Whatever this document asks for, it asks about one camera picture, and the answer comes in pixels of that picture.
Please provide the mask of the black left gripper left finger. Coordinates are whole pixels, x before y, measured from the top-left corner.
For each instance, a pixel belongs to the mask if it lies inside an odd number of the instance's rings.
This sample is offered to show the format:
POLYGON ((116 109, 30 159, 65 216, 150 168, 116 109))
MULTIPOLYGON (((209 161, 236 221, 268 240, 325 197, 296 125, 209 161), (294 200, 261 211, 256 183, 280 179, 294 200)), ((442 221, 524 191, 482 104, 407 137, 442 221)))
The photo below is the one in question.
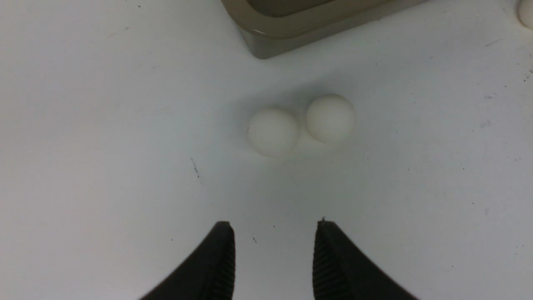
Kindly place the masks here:
POLYGON ((236 251, 234 229, 216 222, 203 241, 143 300, 232 300, 236 251))

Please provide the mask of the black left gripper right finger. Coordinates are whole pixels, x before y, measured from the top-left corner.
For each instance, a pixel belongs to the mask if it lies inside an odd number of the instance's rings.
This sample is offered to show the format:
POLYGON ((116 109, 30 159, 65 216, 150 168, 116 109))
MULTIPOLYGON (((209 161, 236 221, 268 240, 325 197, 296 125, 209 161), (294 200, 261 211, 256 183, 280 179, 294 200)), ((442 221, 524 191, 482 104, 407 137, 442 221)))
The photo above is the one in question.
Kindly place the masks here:
POLYGON ((335 224, 317 223, 313 254, 316 300, 415 300, 335 224))

